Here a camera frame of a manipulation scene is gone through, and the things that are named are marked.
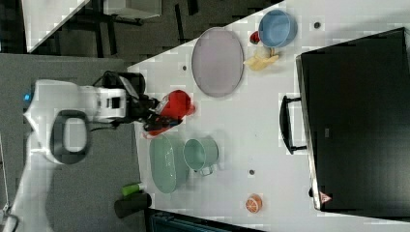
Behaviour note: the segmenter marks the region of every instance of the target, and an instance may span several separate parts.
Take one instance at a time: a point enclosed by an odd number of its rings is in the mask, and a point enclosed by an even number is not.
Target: yellow object
[[[265,69],[268,65],[273,64],[279,58],[278,55],[274,55],[273,48],[263,46],[261,43],[257,45],[257,48],[252,57],[244,62],[244,65],[249,66],[253,71],[260,71]]]

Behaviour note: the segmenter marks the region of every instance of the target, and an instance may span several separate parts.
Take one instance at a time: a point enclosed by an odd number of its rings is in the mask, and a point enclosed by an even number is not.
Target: light blue bowl
[[[283,47],[295,39],[298,24],[292,15],[273,10],[262,17],[259,24],[259,38],[265,46]]]

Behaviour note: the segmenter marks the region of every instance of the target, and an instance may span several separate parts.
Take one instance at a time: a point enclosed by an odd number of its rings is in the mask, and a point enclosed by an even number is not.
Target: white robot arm
[[[27,143],[27,162],[4,231],[51,231],[45,201],[53,172],[60,164],[85,158],[91,144],[90,124],[138,121],[146,128],[167,127],[155,114],[157,100],[143,95],[145,81],[136,73],[106,72],[102,87],[38,80],[24,113],[33,131]]]

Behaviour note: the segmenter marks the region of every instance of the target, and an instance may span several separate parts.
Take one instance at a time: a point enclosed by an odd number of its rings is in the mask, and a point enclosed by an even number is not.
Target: white table
[[[249,58],[254,46],[249,36],[262,16],[280,8],[296,16],[297,38],[280,50],[280,58],[262,72],[245,68],[236,91],[225,98],[205,96],[195,85],[190,58],[195,41],[129,67],[142,73],[147,92],[161,99],[175,89],[193,97],[197,112],[173,129],[188,140],[211,135],[220,147],[220,162],[211,176],[190,173],[188,181],[171,194],[155,187],[150,170],[149,141],[136,126],[139,170],[152,208],[205,218],[264,231],[409,231],[410,224],[368,217],[325,214],[314,210],[311,198],[308,156],[298,151],[291,156],[281,140],[278,124],[282,97],[299,96],[295,57],[302,52],[338,44],[370,34],[410,26],[410,1],[372,0],[288,0],[250,15],[225,28],[234,31]],[[313,29],[320,21],[322,27]],[[295,145],[304,145],[301,107],[293,103]],[[249,170],[255,170],[253,176]],[[253,215],[245,208],[251,193],[263,199],[263,209]]]
[[[21,0],[27,52],[32,52],[90,0]]]

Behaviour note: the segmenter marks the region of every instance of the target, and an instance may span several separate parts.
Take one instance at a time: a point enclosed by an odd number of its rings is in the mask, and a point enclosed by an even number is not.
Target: mug handle
[[[205,169],[205,168],[202,168],[202,169],[201,169],[201,172],[200,172],[200,173],[201,173],[202,176],[209,176],[209,175],[211,175],[212,173],[214,173],[214,169],[212,168],[212,166],[209,166],[208,168],[209,168],[209,173],[208,173],[208,174],[205,174],[205,173],[204,173],[204,169]]]

